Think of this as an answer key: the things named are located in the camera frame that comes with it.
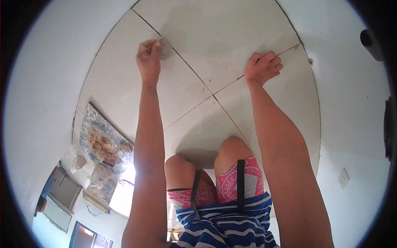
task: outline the black strap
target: black strap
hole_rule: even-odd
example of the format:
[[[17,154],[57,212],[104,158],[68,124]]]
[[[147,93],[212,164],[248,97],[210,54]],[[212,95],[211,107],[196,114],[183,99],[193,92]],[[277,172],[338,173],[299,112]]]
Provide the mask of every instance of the black strap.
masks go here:
[[[195,198],[197,193],[197,187],[199,185],[200,176],[201,176],[201,170],[196,170],[195,180],[193,181],[193,187],[192,187],[192,196],[190,197],[190,203],[197,219],[200,219],[200,216],[196,208]]]
[[[245,160],[237,161],[237,211],[244,213],[244,165]]]

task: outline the pink patterned shorts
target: pink patterned shorts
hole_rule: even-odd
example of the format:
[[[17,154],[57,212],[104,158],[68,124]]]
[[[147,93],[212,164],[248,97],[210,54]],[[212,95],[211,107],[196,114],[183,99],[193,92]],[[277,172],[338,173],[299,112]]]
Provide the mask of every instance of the pink patterned shorts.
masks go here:
[[[260,196],[263,190],[263,174],[255,157],[245,159],[244,198]],[[169,191],[174,208],[190,208],[191,189]],[[198,188],[195,198],[197,207],[222,204],[237,200],[237,163],[216,179],[216,187]]]

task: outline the electrical outlet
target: electrical outlet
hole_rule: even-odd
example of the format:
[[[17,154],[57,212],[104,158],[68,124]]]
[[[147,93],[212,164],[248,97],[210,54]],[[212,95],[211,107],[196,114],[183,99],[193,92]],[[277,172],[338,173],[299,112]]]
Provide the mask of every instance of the electrical outlet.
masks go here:
[[[343,189],[346,184],[350,181],[349,175],[346,172],[346,169],[344,168],[341,172],[341,174],[338,177],[339,184],[341,185],[341,188]]]

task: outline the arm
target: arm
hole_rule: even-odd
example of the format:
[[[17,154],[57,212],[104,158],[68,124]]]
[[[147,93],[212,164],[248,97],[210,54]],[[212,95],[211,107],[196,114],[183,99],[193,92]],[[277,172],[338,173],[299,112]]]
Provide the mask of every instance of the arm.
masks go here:
[[[167,236],[164,134],[157,97],[162,44],[148,40],[139,46],[141,104],[134,147],[135,188],[122,247],[169,247]]]
[[[333,247],[330,221],[303,136],[263,89],[267,80],[280,74],[280,63],[273,51],[264,56],[255,53],[244,75],[281,247]]]

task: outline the hand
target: hand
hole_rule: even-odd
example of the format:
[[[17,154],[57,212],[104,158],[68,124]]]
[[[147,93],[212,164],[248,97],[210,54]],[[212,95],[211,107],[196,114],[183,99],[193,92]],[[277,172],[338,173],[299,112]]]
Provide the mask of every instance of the hand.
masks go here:
[[[281,59],[273,51],[261,55],[255,52],[248,60],[244,69],[244,76],[248,87],[263,86],[267,80],[280,75],[279,70],[283,68]]]
[[[142,84],[157,86],[160,75],[160,51],[163,44],[158,40],[142,42],[138,48],[137,65],[142,77]]]

